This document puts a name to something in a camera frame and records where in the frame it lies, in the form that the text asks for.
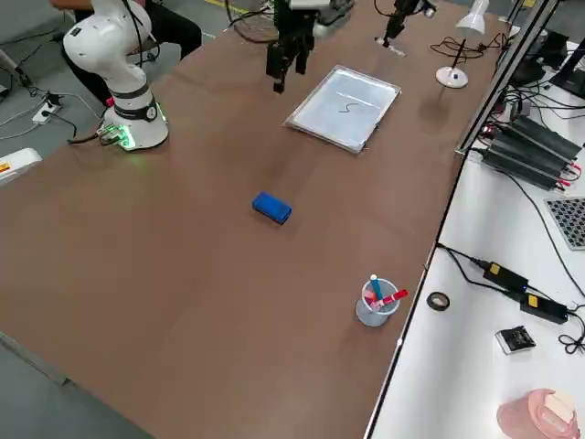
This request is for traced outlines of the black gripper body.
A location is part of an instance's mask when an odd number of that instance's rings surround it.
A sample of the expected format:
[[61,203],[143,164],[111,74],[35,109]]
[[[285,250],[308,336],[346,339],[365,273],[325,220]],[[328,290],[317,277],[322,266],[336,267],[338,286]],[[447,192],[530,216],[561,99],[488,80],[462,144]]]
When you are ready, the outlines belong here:
[[388,19],[388,28],[403,29],[406,17],[410,16],[414,12],[414,1],[395,0],[394,7],[395,10]]
[[273,6],[273,24],[278,31],[278,43],[284,46],[299,38],[309,47],[313,47],[316,11],[314,9],[291,9],[290,2],[285,0],[276,0]]

